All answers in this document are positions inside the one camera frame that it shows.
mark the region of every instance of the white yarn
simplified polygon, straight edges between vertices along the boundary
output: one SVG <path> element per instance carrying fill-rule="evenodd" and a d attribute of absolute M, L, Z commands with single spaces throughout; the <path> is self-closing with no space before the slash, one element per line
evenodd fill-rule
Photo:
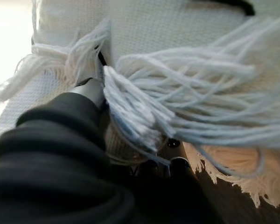
<path fill-rule="evenodd" d="M 263 85 L 263 77 L 275 81 Z M 259 89 L 247 88 L 255 81 Z M 280 18 L 250 20 L 207 47 L 122 56 L 105 67 L 104 92 L 126 137 L 152 151 L 162 133 L 280 148 Z"/>
<path fill-rule="evenodd" d="M 13 77 L 0 85 L 0 102 L 14 96 L 35 76 L 50 73 L 68 86 L 79 78 L 96 77 L 98 53 L 110 36 L 110 21 L 104 19 L 89 34 L 78 40 L 79 31 L 66 47 L 35 43 L 32 54 L 23 58 Z"/>
<path fill-rule="evenodd" d="M 170 165 L 170 161 L 166 160 L 164 158 L 161 158 L 157 155 L 157 153 L 151 153 L 151 152 L 147 152 L 145 151 L 145 147 L 144 146 L 139 146 L 139 145 L 134 145 L 132 142 L 129 141 L 129 139 L 126 139 L 125 136 L 127 136 L 126 134 L 126 130 L 125 130 L 125 125 L 124 124 L 115 124 L 116 121 L 113 120 L 111 118 L 111 123 L 112 123 L 112 127 L 115 129 L 116 133 L 120 136 L 120 139 L 122 139 L 124 141 L 125 144 L 127 144 L 132 150 L 140 153 L 141 155 L 145 156 L 147 159 L 150 160 L 154 160 L 156 162 L 162 163 L 166 166 Z M 167 143 L 168 139 L 167 138 L 162 138 L 161 139 L 161 145 L 158 148 L 164 148 L 165 144 Z"/>

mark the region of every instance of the yarn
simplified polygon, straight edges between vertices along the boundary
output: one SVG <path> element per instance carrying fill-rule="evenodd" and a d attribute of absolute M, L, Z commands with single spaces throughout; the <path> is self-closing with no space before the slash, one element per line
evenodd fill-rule
<path fill-rule="evenodd" d="M 245 0 L 211 0 L 211 1 L 227 4 L 230 6 L 240 7 L 241 9 L 243 9 L 243 11 L 247 16 L 255 15 L 253 4 Z"/>
<path fill-rule="evenodd" d="M 104 93 L 125 137 L 152 152 L 162 134 L 279 149 L 280 18 L 251 19 L 206 47 L 122 56 L 105 67 Z"/>
<path fill-rule="evenodd" d="M 79 31 L 68 46 L 61 47 L 43 43 L 32 46 L 32 54 L 19 63 L 14 76 L 0 85 L 0 102 L 14 96 L 34 77 L 49 73 L 68 87 L 75 86 L 80 79 L 97 77 L 97 57 L 104 41 L 110 35 L 110 21 L 104 19 L 89 34 L 79 39 Z"/>

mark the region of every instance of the black sleeve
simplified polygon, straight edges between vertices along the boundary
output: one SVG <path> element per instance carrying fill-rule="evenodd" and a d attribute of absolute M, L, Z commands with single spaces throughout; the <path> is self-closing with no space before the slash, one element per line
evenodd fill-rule
<path fill-rule="evenodd" d="M 109 181 L 98 114 L 64 93 L 0 137 L 0 224 L 131 222 L 134 198 Z"/>

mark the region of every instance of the white fringe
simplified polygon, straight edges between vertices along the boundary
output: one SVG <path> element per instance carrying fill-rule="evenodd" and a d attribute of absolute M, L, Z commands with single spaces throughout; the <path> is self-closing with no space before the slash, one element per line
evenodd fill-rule
<path fill-rule="evenodd" d="M 219 178 L 231 182 L 232 185 L 238 185 L 243 193 L 250 195 L 256 208 L 260 206 L 259 197 L 274 207 L 280 206 L 280 150 L 263 150 L 266 158 L 264 172 L 255 178 L 243 178 L 221 173 L 207 158 L 196 151 L 193 145 L 189 143 L 183 145 L 194 173 L 205 169 L 214 184 Z M 217 162 L 241 174 L 251 173 L 258 166 L 259 156 L 257 150 L 253 148 L 204 146 L 203 150 Z"/>
<path fill-rule="evenodd" d="M 10 99 L 40 74 L 54 74 L 68 86 L 74 86 L 80 76 L 96 77 L 96 59 L 104 41 L 109 38 L 110 21 L 104 19 L 80 40 L 77 32 L 66 47 L 35 43 L 32 54 L 19 62 L 14 76 L 0 85 L 0 102 Z"/>
<path fill-rule="evenodd" d="M 105 67 L 105 96 L 126 137 L 152 151 L 162 133 L 280 148 L 280 18 L 250 20 L 207 47 L 123 56 Z"/>

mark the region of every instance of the black fabric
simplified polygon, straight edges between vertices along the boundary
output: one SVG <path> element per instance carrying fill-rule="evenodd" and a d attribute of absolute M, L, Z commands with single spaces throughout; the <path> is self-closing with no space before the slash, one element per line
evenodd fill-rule
<path fill-rule="evenodd" d="M 0 137 L 0 224 L 130 223 L 133 195 L 110 181 L 98 109 L 65 93 Z"/>
<path fill-rule="evenodd" d="M 210 1 L 215 1 L 222 4 L 239 7 L 243 9 L 246 16 L 254 16 L 256 14 L 253 4 L 251 4 L 246 0 L 210 0 Z"/>
<path fill-rule="evenodd" d="M 139 177 L 112 168 L 98 121 L 88 98 L 65 93 L 0 137 L 0 224 L 220 223 L 185 160 L 171 178 L 154 162 Z"/>

